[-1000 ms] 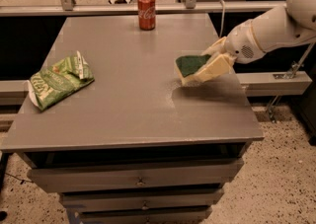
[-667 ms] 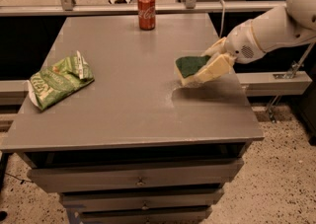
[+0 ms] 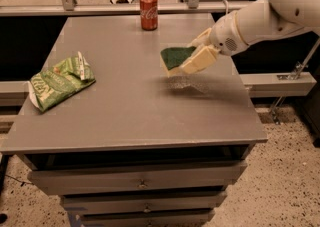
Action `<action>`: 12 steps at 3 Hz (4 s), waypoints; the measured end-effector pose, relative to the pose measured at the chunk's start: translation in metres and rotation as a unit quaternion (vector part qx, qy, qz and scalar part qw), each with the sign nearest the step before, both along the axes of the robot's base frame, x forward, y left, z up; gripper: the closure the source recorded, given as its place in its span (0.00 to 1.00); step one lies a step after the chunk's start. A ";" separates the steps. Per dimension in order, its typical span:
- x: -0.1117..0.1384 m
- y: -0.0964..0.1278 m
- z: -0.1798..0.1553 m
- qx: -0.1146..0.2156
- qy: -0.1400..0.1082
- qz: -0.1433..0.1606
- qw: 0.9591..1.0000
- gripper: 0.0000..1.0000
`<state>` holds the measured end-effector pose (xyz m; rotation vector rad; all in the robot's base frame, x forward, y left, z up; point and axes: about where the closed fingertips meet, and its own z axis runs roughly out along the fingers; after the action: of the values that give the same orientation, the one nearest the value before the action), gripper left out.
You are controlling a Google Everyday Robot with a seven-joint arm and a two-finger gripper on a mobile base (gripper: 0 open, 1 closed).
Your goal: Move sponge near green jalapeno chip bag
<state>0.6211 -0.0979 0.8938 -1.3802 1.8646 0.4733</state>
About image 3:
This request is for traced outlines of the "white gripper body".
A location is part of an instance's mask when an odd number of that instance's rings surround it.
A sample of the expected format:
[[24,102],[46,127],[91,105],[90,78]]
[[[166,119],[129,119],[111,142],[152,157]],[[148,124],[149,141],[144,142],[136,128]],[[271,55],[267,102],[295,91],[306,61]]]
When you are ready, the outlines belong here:
[[221,17],[212,27],[210,42],[224,55],[232,56],[249,48],[237,26],[237,12]]

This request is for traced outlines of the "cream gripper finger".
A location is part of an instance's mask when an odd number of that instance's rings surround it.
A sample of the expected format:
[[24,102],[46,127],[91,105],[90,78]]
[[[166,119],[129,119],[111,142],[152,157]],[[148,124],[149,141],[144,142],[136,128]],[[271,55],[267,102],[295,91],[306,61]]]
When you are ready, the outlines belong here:
[[211,28],[206,29],[190,43],[190,46],[193,46],[196,48],[200,46],[210,46],[212,44],[210,40],[210,34],[211,34]]
[[193,74],[200,72],[214,64],[220,51],[214,46],[199,46],[195,52],[181,65],[183,73]]

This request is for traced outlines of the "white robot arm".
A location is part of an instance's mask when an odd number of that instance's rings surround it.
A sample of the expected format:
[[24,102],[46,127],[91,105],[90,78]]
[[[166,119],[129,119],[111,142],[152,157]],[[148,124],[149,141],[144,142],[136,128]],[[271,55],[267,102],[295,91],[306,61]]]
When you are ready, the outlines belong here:
[[320,31],[320,0],[256,0],[221,17],[195,38],[195,51],[179,69],[202,71],[217,56],[232,56],[266,40],[278,40]]

